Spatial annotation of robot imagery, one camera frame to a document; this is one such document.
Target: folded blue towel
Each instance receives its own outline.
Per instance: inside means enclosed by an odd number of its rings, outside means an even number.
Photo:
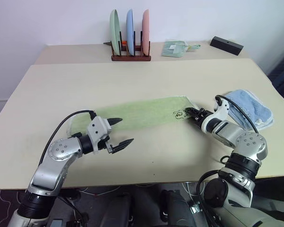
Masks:
[[[246,113],[258,130],[267,128],[274,123],[274,116],[271,110],[264,106],[264,104],[250,91],[236,90],[228,93],[226,97],[235,102],[244,113]],[[252,127],[246,118],[233,104],[229,103],[229,105],[229,116],[242,128],[251,130]]]

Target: black cable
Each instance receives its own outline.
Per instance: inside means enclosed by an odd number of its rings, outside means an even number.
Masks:
[[[227,98],[225,96],[216,95],[216,97],[223,98],[223,99],[227,100],[228,102],[230,102],[231,104],[233,104],[237,108],[237,110],[239,110],[240,113],[243,114],[243,116],[248,120],[249,124],[254,129],[255,133],[259,133],[257,128],[255,127],[254,123],[251,121],[251,119],[246,115],[246,113],[244,113],[244,111],[235,102],[233,102],[232,100],[230,100],[229,98]]]
[[[56,135],[57,131],[61,128],[61,126],[64,124],[64,122],[66,122],[69,118],[71,118],[72,116],[76,115],[76,114],[80,114],[80,113],[90,113],[90,112],[93,112],[92,110],[80,110],[80,111],[77,111],[77,112],[74,112],[70,115],[68,115],[63,121],[61,121],[61,123],[58,125],[58,127],[56,128],[55,131],[53,131],[51,137],[49,138],[44,150],[43,150],[43,153],[41,155],[41,158],[40,158],[40,161],[39,161],[39,165],[43,162],[43,159],[44,159],[44,156],[46,154],[46,151],[48,149],[48,146],[51,144],[54,136]]]
[[[223,156],[221,159],[220,159],[220,163],[222,163],[222,164],[226,164],[226,162],[223,162],[223,159],[225,159],[225,158],[230,158],[228,155],[225,155],[225,156]]]
[[[70,206],[73,210],[77,212],[77,214],[80,216],[82,226],[85,227],[84,218],[81,212],[74,205],[72,205],[72,203],[66,197],[58,196],[58,199],[60,199],[62,202],[64,202],[66,205]]]
[[[213,217],[216,217],[216,214],[212,211],[211,207],[209,207],[205,203],[204,199],[202,198],[201,193],[200,193],[200,185],[207,177],[210,177],[214,174],[217,174],[218,172],[219,172],[219,170],[212,170],[212,171],[209,171],[209,172],[203,174],[200,177],[198,184],[197,184],[197,187],[196,187],[197,195],[199,196],[199,200],[200,200],[201,205],[203,207],[203,211],[204,211],[204,214],[205,214],[205,217],[206,217],[206,220],[207,220],[209,227],[221,227],[221,226],[218,223],[216,223],[216,221],[213,218]]]

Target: tabletop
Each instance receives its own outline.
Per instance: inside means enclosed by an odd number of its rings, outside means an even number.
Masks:
[[[179,95],[212,111],[216,94],[236,89],[250,90],[274,114],[274,125],[260,131],[268,156],[257,176],[284,175],[284,99],[251,59],[36,62],[0,113],[0,189],[28,186],[48,138],[72,112]],[[66,137],[66,129],[55,138]],[[65,187],[196,181],[220,169],[220,158],[231,152],[187,121],[113,132],[112,138],[135,140],[116,154],[76,160]]]

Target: green towel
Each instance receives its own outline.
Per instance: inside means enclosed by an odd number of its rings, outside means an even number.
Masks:
[[[186,96],[177,96],[131,102],[95,111],[98,116],[103,118],[123,118],[123,121],[113,126],[115,131],[141,129],[186,119],[189,117],[183,111],[186,107],[197,108]],[[90,122],[88,113],[74,116],[69,128],[69,135],[77,132],[85,135]]]

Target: black rectangular block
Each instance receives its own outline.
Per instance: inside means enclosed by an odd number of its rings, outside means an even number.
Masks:
[[[240,44],[233,43],[231,41],[219,38],[217,36],[215,36],[212,39],[210,46],[216,47],[216,48],[223,50],[223,51],[227,51],[227,52],[232,53],[234,55],[238,55],[244,47]]]

